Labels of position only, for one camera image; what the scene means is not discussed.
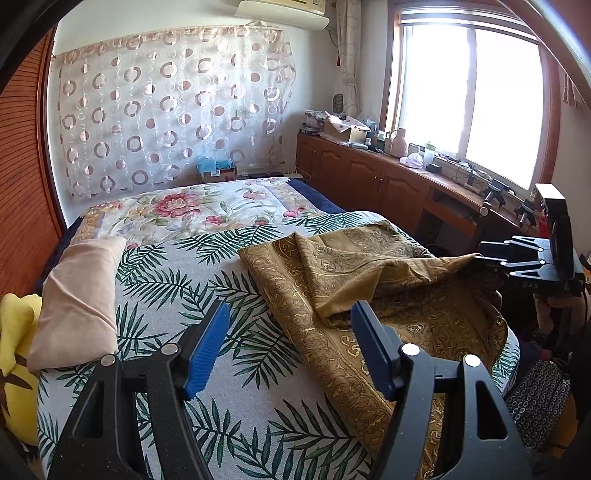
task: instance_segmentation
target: window blind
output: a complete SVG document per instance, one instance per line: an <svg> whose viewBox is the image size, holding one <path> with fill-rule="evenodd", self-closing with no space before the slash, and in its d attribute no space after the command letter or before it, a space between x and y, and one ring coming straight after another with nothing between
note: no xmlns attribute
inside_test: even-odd
<svg viewBox="0 0 591 480"><path fill-rule="evenodd" d="M510 12L490 5L446 2L402 4L400 10L401 27L416 25L444 24L460 27L479 28L505 35L511 35L538 43L538 38L519 18Z"/></svg>

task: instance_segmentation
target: leaf-patterned bedsheet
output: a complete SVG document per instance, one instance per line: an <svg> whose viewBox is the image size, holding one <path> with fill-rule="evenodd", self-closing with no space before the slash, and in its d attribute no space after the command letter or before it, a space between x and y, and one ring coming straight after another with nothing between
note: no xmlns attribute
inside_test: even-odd
<svg viewBox="0 0 591 480"><path fill-rule="evenodd" d="M348 430L300 354L272 318L237 255L242 247L383 220L350 212L208 233L124 253L116 277L116 321L123 359L150 355L202 320L214 299L230 305L231 326L209 382L187 404L193 431L216 480L361 480L371 459ZM503 391L517 366L509 339L492 372ZM94 365L43 371L38 433L44 471ZM150 474L161 478L148 401L137 396Z"/></svg>

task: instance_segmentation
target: wooden wardrobe door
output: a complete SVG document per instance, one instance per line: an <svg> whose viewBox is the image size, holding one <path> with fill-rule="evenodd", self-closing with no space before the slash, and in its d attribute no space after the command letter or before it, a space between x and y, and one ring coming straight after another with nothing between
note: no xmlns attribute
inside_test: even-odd
<svg viewBox="0 0 591 480"><path fill-rule="evenodd" d="M0 296L32 291L63 231L44 154L45 72L52 45L53 32L33 48L0 95Z"/></svg>

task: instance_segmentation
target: wooden cabinet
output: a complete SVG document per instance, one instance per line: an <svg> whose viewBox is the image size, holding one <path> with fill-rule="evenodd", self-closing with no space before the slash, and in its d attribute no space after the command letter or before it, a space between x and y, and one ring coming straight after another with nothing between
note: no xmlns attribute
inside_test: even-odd
<svg viewBox="0 0 591 480"><path fill-rule="evenodd" d="M346 157L349 171L345 178L342 208L377 212L383 161L370 155L359 155L356 151L347 152Z"/></svg>
<svg viewBox="0 0 591 480"><path fill-rule="evenodd" d="M298 138L297 156L295 164L299 173L309 181L310 186L316 190L320 188L320 160L322 152L318 142L309 137Z"/></svg>
<svg viewBox="0 0 591 480"><path fill-rule="evenodd" d="M424 226L421 216L425 212L454 226L469 238L477 236L478 242L492 239L491 234L479 234L482 229L477 228L474 221L482 198L447 177L411 170L385 155L342 147L305 135L298 136L295 164L311 187L342 209L379 213L409 235L415 235L419 223ZM511 226L508 219L512 215L508 210L499 213L500 221Z"/></svg>
<svg viewBox="0 0 591 480"><path fill-rule="evenodd" d="M322 159L320 160L322 193L337 205L341 205L343 201L341 188L344 167L346 166L342 164L341 156L338 152L331 148L322 149Z"/></svg>
<svg viewBox="0 0 591 480"><path fill-rule="evenodd" d="M396 164L384 166L379 184L379 209L406 233L413 235L423 210L428 186L413 172Z"/></svg>

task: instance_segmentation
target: white wall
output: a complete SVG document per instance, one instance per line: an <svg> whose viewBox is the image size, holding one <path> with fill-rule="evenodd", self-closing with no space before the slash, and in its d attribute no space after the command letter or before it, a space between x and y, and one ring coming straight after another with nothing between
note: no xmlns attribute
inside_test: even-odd
<svg viewBox="0 0 591 480"><path fill-rule="evenodd" d="M58 55L100 40L152 30L245 24L250 20L234 17L239 3L240 0L84 0L59 23L53 53ZM337 51L326 30L311 32L281 26L290 39L297 71L291 101L284 114L283 142L285 159L288 164L294 164L304 110L332 109ZM122 192L113 195L114 198L125 196ZM68 224L96 203L92 199L74 201L67 195L60 195L60 202Z"/></svg>
<svg viewBox="0 0 591 480"><path fill-rule="evenodd" d="M574 247L587 255L591 249L591 110L561 104L552 183L566 198Z"/></svg>
<svg viewBox="0 0 591 480"><path fill-rule="evenodd" d="M361 66L358 75L359 111L379 122L386 72L387 0L361 3Z"/></svg>

